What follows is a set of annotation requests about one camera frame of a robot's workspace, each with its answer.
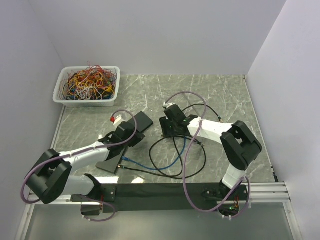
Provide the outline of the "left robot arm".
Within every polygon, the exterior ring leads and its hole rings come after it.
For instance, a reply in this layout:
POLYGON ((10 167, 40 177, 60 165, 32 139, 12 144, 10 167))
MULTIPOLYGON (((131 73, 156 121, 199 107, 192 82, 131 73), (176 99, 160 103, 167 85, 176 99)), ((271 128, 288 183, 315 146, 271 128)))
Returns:
POLYGON ((145 138, 144 130, 133 122, 118 124, 115 131, 93 144, 71 151, 46 150, 29 173, 23 187, 29 187, 38 201, 50 204, 62 195, 80 194, 89 201, 100 197, 101 184, 91 174, 72 173, 91 164, 121 158, 124 150, 134 147, 145 138))

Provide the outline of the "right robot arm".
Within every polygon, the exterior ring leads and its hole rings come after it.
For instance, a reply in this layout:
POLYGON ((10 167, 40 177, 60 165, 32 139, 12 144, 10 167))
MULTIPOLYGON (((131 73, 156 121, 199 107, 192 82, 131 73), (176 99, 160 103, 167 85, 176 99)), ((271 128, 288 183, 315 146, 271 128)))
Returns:
POLYGON ((165 137, 200 137, 223 146, 229 166, 219 183, 219 193, 230 200, 238 193, 236 183, 245 176, 250 164, 256 160, 263 147, 249 127, 243 122, 221 123, 197 115, 186 116, 180 107, 164 105, 165 117, 159 119, 165 137))

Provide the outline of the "black network switch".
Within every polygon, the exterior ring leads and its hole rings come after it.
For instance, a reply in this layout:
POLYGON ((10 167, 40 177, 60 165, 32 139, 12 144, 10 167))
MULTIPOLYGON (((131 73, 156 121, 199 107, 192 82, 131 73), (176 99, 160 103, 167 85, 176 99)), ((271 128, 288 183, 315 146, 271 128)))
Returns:
POLYGON ((98 162, 96 163, 95 167, 108 172, 110 174, 116 174, 119 168, 119 165, 121 164, 122 161, 122 156, 124 154, 124 149, 119 153, 119 155, 114 156, 106 161, 98 162))
POLYGON ((149 118, 143 111, 140 111, 134 117, 137 121, 137 130, 140 133, 144 133, 154 124, 153 120, 149 118))

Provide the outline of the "black ethernet cable long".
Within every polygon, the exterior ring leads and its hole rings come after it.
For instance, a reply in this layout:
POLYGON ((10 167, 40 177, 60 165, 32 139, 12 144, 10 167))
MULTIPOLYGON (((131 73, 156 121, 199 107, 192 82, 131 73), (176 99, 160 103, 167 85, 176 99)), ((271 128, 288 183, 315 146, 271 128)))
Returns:
POLYGON ((133 159, 130 159, 130 158, 126 157, 126 156, 122 156, 122 160, 123 161, 135 164, 135 165, 137 165, 137 166, 139 166, 140 168, 143 168, 143 169, 132 168, 132 167, 125 166, 123 164, 120 164, 118 166, 118 168, 123 169, 123 170, 127 170, 127 171, 132 171, 132 172, 144 173, 144 174, 157 176, 157 177, 164 177, 164 178, 169 178, 169 179, 174 179, 174 180, 181 180, 182 179, 182 174, 183 174, 183 158, 182 158, 182 156, 183 156, 183 154, 184 154, 184 152, 186 150, 188 141, 191 141, 191 140, 192 140, 191 137, 183 136, 183 135, 175 135, 173 137, 163 137, 160 140, 156 141, 148 150, 148 157, 149 157, 149 160, 152 163, 153 167, 145 166, 145 165, 143 165, 143 164, 141 164, 141 163, 139 163, 139 162, 137 162, 137 161, 135 161, 133 159), (182 145, 182 149, 181 150, 179 150, 178 147, 177 147, 176 138, 183 139, 183 145, 182 145), (153 160, 153 158, 152 158, 152 150, 158 144, 160 144, 161 142, 163 142, 163 141, 165 141, 167 139, 171 139, 171 141, 173 143, 173 146, 174 146, 174 149, 175 149, 175 151, 177 153, 177 157, 168 166, 157 167, 155 162, 154 162, 154 160, 153 160), (173 174, 173 175, 169 175, 169 174, 164 172, 165 170, 168 170, 171 167, 173 167, 176 164, 177 161, 180 162, 180 166, 181 166, 181 170, 180 170, 179 173, 173 174))

